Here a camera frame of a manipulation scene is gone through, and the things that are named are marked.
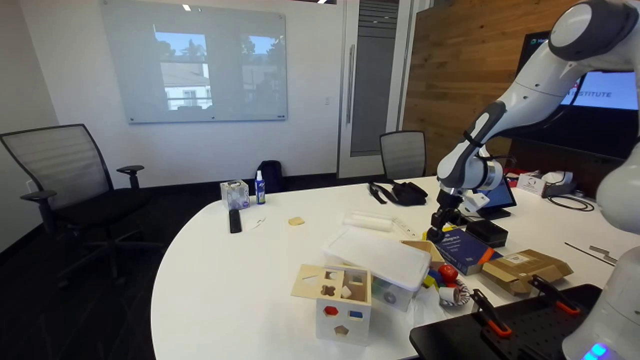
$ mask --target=black remote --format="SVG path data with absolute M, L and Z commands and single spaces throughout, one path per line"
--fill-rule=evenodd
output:
M 232 234 L 242 232 L 242 223 L 240 223 L 240 211 L 238 209 L 229 210 L 229 230 Z

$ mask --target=blue spray bottle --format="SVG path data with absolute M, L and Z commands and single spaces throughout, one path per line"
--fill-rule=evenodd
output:
M 262 171 L 258 170 L 255 176 L 255 202 L 258 205 L 265 203 L 264 198 L 264 180 L 262 180 Z

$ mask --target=mesh chair back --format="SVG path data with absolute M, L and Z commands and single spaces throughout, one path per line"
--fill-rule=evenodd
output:
M 0 141 L 40 191 L 58 193 L 49 199 L 52 209 L 113 189 L 102 155 L 82 124 L 3 134 Z
M 380 135 L 385 175 L 392 180 L 424 176 L 426 148 L 422 131 L 395 131 Z

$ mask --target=red toy ball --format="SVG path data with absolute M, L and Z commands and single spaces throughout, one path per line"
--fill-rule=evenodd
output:
M 442 265 L 438 272 L 442 275 L 444 282 L 455 282 L 458 278 L 458 271 L 451 265 Z

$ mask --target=white container lid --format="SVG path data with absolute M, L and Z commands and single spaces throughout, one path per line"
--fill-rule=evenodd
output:
M 431 263 L 431 254 L 427 252 L 355 227 L 346 227 L 325 244 L 323 251 L 410 291 L 420 289 Z

